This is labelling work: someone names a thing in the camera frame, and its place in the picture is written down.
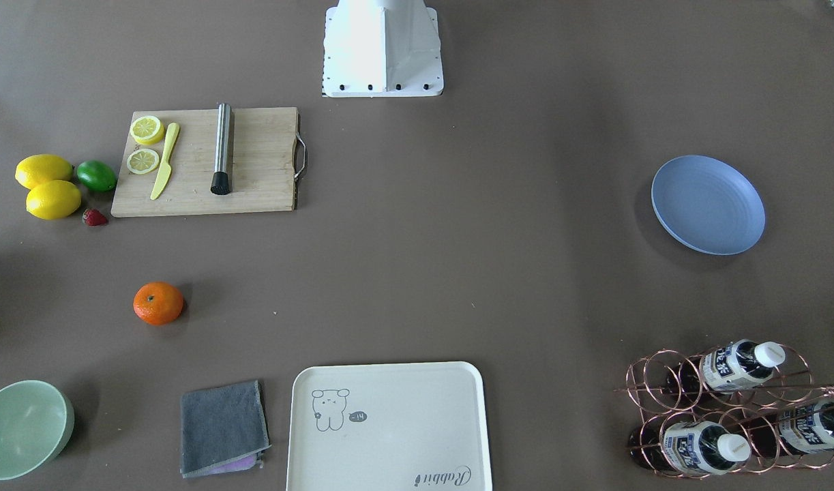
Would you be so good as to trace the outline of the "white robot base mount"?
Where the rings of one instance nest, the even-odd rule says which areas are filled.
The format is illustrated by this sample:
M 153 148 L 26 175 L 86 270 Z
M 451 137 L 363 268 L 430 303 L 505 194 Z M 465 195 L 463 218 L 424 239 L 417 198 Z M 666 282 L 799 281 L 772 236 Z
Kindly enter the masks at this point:
M 325 12 L 323 47 L 325 97 L 444 92 L 438 12 L 423 1 L 340 1 Z

